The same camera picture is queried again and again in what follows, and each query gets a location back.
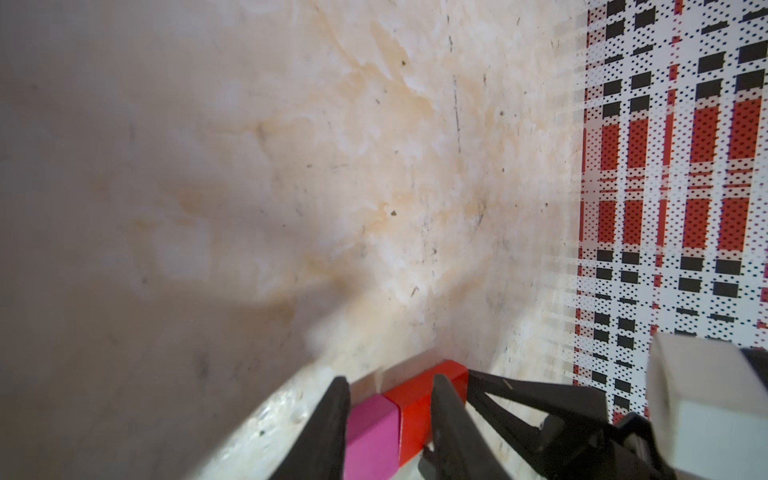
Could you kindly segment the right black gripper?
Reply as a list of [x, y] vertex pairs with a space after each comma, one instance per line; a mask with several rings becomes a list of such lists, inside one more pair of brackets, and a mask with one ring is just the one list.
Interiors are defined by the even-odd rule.
[[[495, 400], [545, 415], [535, 427]], [[594, 387], [469, 372], [467, 401], [546, 479], [675, 479], [659, 453], [651, 422], [631, 413], [607, 422], [605, 394]]]

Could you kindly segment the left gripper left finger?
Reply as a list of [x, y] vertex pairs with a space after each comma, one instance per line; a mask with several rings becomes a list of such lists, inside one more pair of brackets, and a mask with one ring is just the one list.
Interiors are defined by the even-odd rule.
[[350, 409], [349, 382], [337, 376], [270, 479], [342, 479]]

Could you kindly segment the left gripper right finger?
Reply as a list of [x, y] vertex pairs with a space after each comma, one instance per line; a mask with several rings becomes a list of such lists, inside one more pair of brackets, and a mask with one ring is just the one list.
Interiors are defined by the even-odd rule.
[[433, 447], [419, 460], [423, 479], [509, 479], [445, 375], [433, 379], [430, 405]]

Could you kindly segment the small magenta cube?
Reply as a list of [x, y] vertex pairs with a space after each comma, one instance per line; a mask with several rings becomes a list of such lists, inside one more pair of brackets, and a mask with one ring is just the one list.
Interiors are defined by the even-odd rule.
[[376, 394], [349, 414], [344, 479], [390, 479], [399, 465], [399, 410]]

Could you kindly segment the red block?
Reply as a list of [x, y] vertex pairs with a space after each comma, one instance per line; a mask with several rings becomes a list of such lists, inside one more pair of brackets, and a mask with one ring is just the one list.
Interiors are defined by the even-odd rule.
[[464, 365], [453, 360], [445, 360], [384, 392], [384, 396], [399, 411], [399, 467], [420, 454], [431, 441], [431, 394], [437, 375], [447, 377], [460, 401], [465, 404], [469, 372]]

